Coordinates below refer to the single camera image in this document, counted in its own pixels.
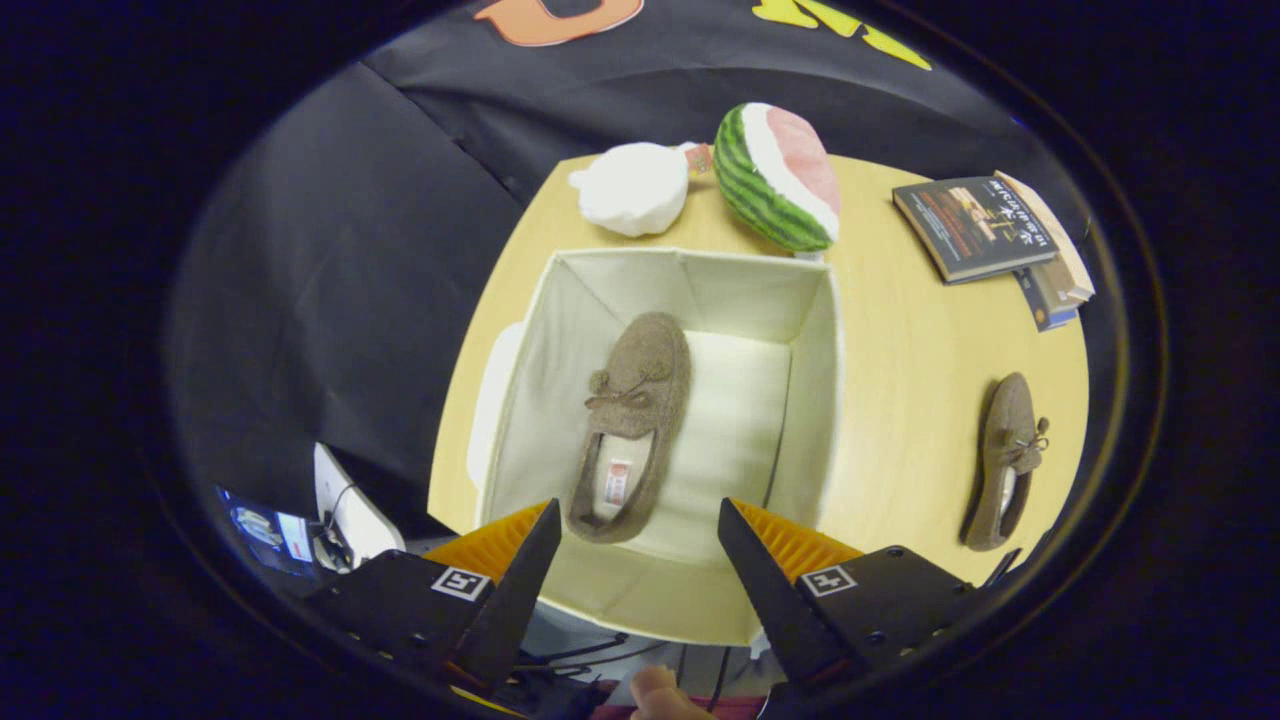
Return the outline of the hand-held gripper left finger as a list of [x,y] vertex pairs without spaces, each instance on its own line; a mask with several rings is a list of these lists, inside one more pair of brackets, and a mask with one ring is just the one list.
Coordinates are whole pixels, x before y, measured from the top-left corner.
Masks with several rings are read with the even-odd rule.
[[486,694],[506,683],[561,544],[557,498],[425,555],[388,550],[303,600],[385,665]]

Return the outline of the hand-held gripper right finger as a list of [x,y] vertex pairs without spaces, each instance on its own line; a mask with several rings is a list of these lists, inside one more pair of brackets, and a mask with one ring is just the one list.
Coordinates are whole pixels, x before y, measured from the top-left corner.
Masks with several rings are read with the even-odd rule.
[[974,584],[901,544],[864,553],[737,498],[721,501],[719,544],[791,685],[886,682],[955,635],[1001,580]]

